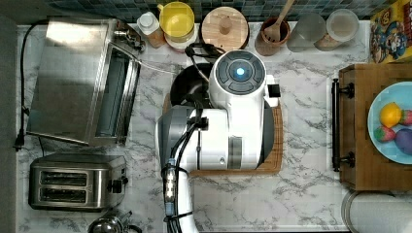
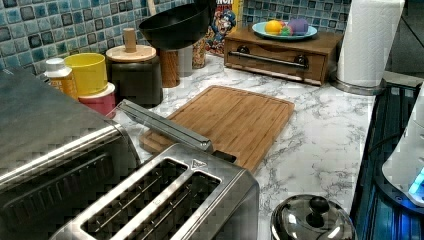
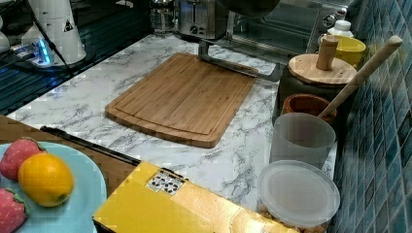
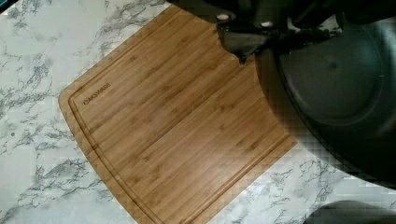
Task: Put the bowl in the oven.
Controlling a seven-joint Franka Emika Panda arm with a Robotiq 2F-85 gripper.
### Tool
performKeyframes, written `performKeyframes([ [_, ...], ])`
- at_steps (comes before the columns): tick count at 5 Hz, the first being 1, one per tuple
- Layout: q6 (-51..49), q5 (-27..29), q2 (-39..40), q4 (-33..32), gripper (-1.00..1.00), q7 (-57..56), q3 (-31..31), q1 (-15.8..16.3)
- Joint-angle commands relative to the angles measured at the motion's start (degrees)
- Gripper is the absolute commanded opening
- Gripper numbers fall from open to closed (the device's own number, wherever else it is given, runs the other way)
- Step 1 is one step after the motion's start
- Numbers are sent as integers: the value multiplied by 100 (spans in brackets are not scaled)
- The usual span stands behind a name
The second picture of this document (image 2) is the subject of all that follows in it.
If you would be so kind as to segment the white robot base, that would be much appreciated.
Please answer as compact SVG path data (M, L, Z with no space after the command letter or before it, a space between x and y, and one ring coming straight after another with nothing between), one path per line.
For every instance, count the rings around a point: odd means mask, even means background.
M423 214L423 88L389 84L382 95L382 158L375 183L407 211Z

